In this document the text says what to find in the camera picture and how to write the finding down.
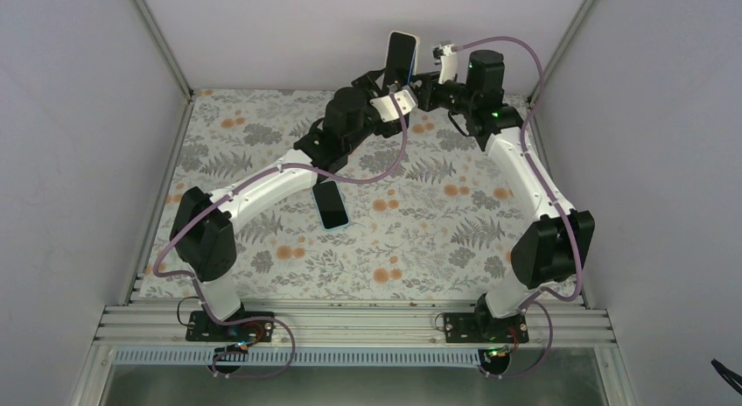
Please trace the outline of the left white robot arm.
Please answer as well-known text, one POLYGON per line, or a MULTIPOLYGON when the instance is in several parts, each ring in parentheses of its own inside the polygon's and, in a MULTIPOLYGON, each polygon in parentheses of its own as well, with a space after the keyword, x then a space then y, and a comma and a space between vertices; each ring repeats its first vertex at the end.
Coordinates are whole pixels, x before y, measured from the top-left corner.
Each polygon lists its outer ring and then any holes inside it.
POLYGON ((243 328, 242 301, 230 276, 236 233, 292 194, 325 179, 339 181, 339 170, 367 137, 408 133, 406 116, 417 106, 412 88, 396 83, 379 89, 377 74, 337 90, 324 115, 269 166, 211 192, 195 186, 184 193, 157 260, 175 250, 187 264, 181 273, 191 278, 208 327, 221 340, 236 338, 243 328))

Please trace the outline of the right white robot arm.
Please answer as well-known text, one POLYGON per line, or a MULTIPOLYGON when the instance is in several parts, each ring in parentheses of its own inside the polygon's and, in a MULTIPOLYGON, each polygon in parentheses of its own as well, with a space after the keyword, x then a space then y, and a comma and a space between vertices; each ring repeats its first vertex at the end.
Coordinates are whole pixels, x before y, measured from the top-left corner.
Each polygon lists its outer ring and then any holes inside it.
POLYGON ((530 224, 511 251, 512 269, 494 289, 483 294, 473 313, 473 328, 485 342, 506 333, 512 319, 523 314, 554 285, 576 279, 570 299, 582 289, 582 274, 595 221, 579 212, 557 189, 527 139, 526 123, 504 102, 504 58, 491 50, 472 52, 464 82, 456 79, 458 56, 454 45, 432 52, 437 73, 416 75, 419 107, 445 109, 450 118, 462 116, 458 131, 476 140, 499 167, 518 197, 530 224))

